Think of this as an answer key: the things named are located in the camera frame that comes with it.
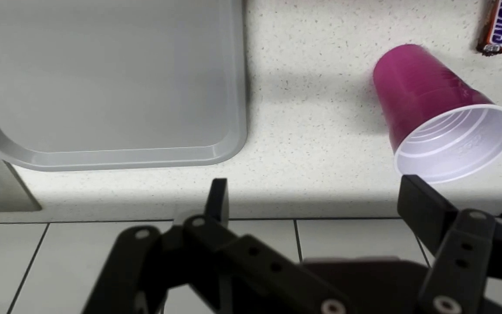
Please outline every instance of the speckled countertop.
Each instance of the speckled countertop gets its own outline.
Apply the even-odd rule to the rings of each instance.
[[[251,133],[204,168],[40,173],[18,168],[46,212],[0,221],[169,219],[230,180],[234,217],[394,217],[399,173],[370,88],[391,48],[429,48],[502,105],[502,57],[473,51],[480,0],[248,0]],[[502,210],[502,158],[438,187],[460,207]]]

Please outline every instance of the plastic tray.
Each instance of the plastic tray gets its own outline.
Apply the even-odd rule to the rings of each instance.
[[[243,0],[0,0],[0,158],[213,165],[246,142]]]

